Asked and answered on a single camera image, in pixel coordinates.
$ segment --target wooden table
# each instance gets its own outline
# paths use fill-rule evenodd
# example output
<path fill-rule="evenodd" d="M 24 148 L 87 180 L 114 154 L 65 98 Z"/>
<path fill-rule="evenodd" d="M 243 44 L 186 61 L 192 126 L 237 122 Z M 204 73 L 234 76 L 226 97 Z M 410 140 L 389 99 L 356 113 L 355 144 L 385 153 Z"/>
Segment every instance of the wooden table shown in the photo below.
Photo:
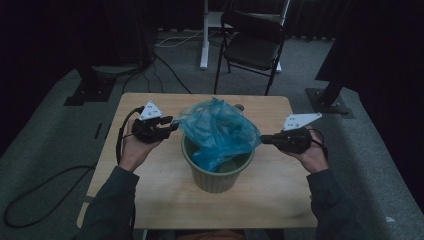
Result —
<path fill-rule="evenodd" d="M 116 165 L 118 129 L 126 115 L 153 100 L 165 116 L 176 117 L 185 107 L 212 99 L 213 95 L 126 93 L 122 96 L 99 163 L 87 192 L 94 197 Z M 280 131 L 292 113 L 285 97 L 216 95 L 231 104 L 242 104 L 244 116 L 261 134 Z M 197 187 L 181 151 L 177 130 L 154 149 L 135 174 L 140 176 L 135 204 L 135 227 L 140 229 L 230 229 L 316 227 L 310 210 L 308 172 L 294 158 L 272 145 L 256 148 L 252 163 L 233 188 L 220 194 Z M 81 209 L 80 227 L 88 203 Z"/>

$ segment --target hand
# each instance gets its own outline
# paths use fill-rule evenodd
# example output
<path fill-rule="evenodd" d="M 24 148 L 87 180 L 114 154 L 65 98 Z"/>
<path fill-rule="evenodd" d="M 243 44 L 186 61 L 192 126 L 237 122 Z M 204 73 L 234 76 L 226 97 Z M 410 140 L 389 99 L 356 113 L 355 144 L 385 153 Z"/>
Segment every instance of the hand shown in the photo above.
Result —
<path fill-rule="evenodd" d="M 154 142 L 151 144 L 139 141 L 135 136 L 131 135 L 131 129 L 134 120 L 128 121 L 127 135 L 123 139 L 122 157 L 119 167 L 134 172 L 146 160 L 147 155 L 157 147 L 161 142 Z"/>
<path fill-rule="evenodd" d="M 306 129 L 309 130 L 312 129 L 312 127 L 307 126 Z M 311 136 L 315 141 L 321 143 L 321 139 L 318 138 L 314 131 L 309 132 L 311 133 Z M 312 142 L 311 147 L 302 154 L 290 152 L 283 153 L 299 160 L 302 166 L 306 169 L 306 171 L 310 173 L 316 173 L 328 169 L 328 163 L 327 159 L 324 156 L 324 152 L 322 151 L 321 147 L 314 142 Z"/>

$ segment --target person's left hand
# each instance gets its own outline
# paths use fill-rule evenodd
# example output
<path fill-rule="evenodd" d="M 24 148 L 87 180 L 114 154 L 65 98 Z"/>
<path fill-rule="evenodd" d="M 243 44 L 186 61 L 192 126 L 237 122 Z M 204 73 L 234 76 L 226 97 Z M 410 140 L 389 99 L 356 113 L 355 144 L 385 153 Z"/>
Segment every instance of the person's left hand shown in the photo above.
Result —
<path fill-rule="evenodd" d="M 129 120 L 127 125 L 127 135 L 123 139 L 122 157 L 119 167 L 134 172 L 143 162 L 146 160 L 147 155 L 157 147 L 160 142 L 154 142 L 151 144 L 143 143 L 139 141 L 135 136 L 131 135 L 131 129 L 134 124 L 134 120 Z"/>

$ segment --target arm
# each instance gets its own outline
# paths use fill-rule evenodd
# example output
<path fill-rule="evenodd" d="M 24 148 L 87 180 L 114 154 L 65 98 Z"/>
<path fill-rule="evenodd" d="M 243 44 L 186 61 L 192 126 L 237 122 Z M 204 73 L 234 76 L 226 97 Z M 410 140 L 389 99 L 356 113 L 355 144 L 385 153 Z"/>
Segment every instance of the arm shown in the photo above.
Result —
<path fill-rule="evenodd" d="M 313 131 L 311 135 L 321 143 Z M 316 239 L 366 239 L 365 231 L 356 218 L 356 205 L 341 189 L 322 149 L 312 143 L 302 154 L 285 153 L 298 159 L 311 173 L 307 180 L 312 193 L 312 212 L 318 220 Z"/>
<path fill-rule="evenodd" d="M 127 134 L 131 133 L 132 124 L 133 121 L 128 122 Z M 87 208 L 75 239 L 129 239 L 135 187 L 139 180 L 133 172 L 159 143 L 145 144 L 134 136 L 124 138 L 121 162 Z"/>

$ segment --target gray carpet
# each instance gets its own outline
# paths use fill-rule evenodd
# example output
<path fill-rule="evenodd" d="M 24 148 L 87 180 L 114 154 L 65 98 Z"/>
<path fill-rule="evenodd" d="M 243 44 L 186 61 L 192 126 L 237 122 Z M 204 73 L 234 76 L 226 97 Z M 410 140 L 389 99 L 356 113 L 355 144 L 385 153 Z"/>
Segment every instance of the gray carpet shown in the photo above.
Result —
<path fill-rule="evenodd" d="M 160 37 L 182 34 L 187 33 L 171 32 Z M 331 41 L 325 40 L 287 40 L 281 57 L 283 72 L 276 76 L 269 95 L 288 97 L 294 113 L 313 112 L 305 88 L 325 88 L 327 85 L 326 82 L 314 81 L 314 78 L 331 45 Z M 209 65 L 205 71 L 199 68 L 200 49 L 200 41 L 188 41 L 173 48 L 156 48 L 155 51 L 192 93 L 211 94 L 219 48 L 211 45 Z M 104 66 L 99 69 L 109 72 L 123 70 Z M 165 93 L 186 93 L 172 72 L 158 59 L 145 76 L 150 83 L 142 74 L 137 75 L 126 85 L 125 91 L 162 92 L 163 89 Z M 76 71 L 57 82 L 0 160 L 2 213 L 7 203 L 19 193 L 63 169 L 91 165 L 98 160 L 127 78 L 118 79 L 108 102 L 85 103 L 80 107 L 63 106 L 79 84 Z M 237 69 L 228 74 L 223 68 L 218 94 L 263 95 L 266 82 L 266 78 L 260 75 Z M 324 114 L 313 125 L 324 133 L 331 167 L 344 189 L 357 202 L 358 217 L 370 239 L 423 239 L 424 216 L 402 181 L 358 95 L 344 89 L 341 97 L 351 108 L 355 119 Z M 24 199 L 10 212 L 11 221 L 22 224 L 41 217 L 84 171 L 61 175 Z M 13 229 L 2 222 L 0 239 L 70 239 L 78 231 L 76 219 L 91 176 L 92 172 L 41 223 Z M 314 229 L 286 229 L 285 234 L 287 240 L 313 239 Z"/>

